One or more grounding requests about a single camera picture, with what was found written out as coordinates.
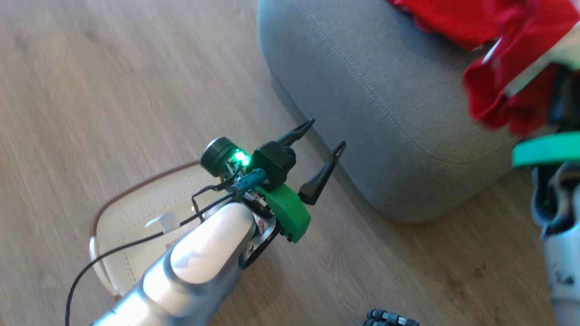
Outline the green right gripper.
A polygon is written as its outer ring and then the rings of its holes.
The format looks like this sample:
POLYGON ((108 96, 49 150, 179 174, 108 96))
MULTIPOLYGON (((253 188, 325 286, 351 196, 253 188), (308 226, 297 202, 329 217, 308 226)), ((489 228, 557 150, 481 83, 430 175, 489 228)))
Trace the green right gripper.
POLYGON ((529 139, 516 144, 512 167, 536 167, 580 161, 580 132, 568 131, 529 139))

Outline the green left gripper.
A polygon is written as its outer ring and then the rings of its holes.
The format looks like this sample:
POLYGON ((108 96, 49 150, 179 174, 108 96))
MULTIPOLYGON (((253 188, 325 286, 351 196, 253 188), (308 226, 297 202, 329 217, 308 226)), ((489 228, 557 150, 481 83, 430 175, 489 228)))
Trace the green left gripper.
POLYGON ((329 153, 325 165, 307 183, 302 184, 297 194, 285 183, 289 171, 296 165, 295 153, 289 147, 300 140, 314 123, 315 119, 307 120, 276 142, 258 147, 253 151, 248 166, 250 171, 261 169, 266 174, 266 182, 259 184, 256 190, 265 196, 285 237, 295 244, 306 233, 311 222, 310 213, 304 204, 316 204, 346 148, 346 142, 340 142, 329 153))

